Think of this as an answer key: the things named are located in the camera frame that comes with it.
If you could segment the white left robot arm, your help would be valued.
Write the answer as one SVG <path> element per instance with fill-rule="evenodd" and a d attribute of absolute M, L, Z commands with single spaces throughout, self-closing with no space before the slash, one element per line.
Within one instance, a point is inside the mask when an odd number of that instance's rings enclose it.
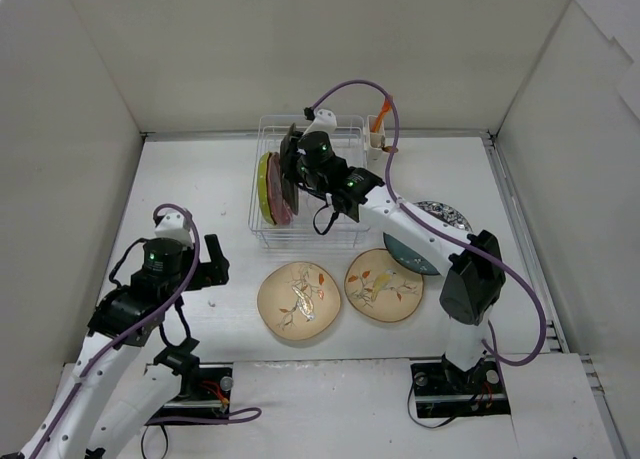
<path fill-rule="evenodd" d="M 170 309 L 183 311 L 183 295 L 229 280 L 219 239 L 142 240 L 143 263 L 126 284 L 117 283 L 97 305 L 80 355 L 49 413 L 16 458 L 114 458 L 157 411 L 200 385 L 198 340 L 191 332 L 169 340 L 130 395 L 107 405 L 151 334 L 162 331 Z"/>

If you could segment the green polka dot plate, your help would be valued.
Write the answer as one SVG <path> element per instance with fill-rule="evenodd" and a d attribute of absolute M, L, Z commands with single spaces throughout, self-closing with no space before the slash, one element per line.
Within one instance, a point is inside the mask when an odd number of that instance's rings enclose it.
<path fill-rule="evenodd" d="M 271 213 L 271 208 L 269 205 L 268 199 L 268 165 L 271 153 L 264 153 L 259 161 L 257 166 L 256 173 L 256 186 L 257 186 L 257 196 L 258 196 L 258 205 L 260 208 L 261 215 L 263 219 L 269 224 L 274 226 L 275 220 Z"/>

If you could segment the pink polka dot plate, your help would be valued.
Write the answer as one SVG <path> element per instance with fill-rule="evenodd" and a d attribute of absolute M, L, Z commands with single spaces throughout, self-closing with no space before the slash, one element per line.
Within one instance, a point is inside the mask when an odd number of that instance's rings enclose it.
<path fill-rule="evenodd" d="M 271 153 L 267 161 L 266 200 L 270 223 L 274 226 L 289 225 L 293 213 L 283 196 L 278 153 Z"/>

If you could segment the dark teal plate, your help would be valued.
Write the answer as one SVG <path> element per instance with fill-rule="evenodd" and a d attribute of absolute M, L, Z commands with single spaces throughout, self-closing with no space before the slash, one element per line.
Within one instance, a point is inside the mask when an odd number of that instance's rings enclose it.
<path fill-rule="evenodd" d="M 390 256 L 401 266 L 423 276 L 439 276 L 438 270 L 424 257 L 393 236 L 384 233 L 383 243 Z"/>

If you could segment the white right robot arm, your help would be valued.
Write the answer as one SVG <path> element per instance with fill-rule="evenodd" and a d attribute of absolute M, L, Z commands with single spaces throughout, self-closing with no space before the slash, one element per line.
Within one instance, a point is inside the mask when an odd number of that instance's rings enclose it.
<path fill-rule="evenodd" d="M 442 357 L 445 384 L 464 391 L 479 376 L 482 340 L 506 281 L 497 266 L 498 239 L 455 229 L 410 202 L 393 197 L 375 173 L 337 156 L 327 132 L 289 127 L 279 146 L 283 197 L 304 191 L 326 202 L 332 215 L 381 230 L 426 259 L 444 277 L 439 303 L 451 320 Z"/>

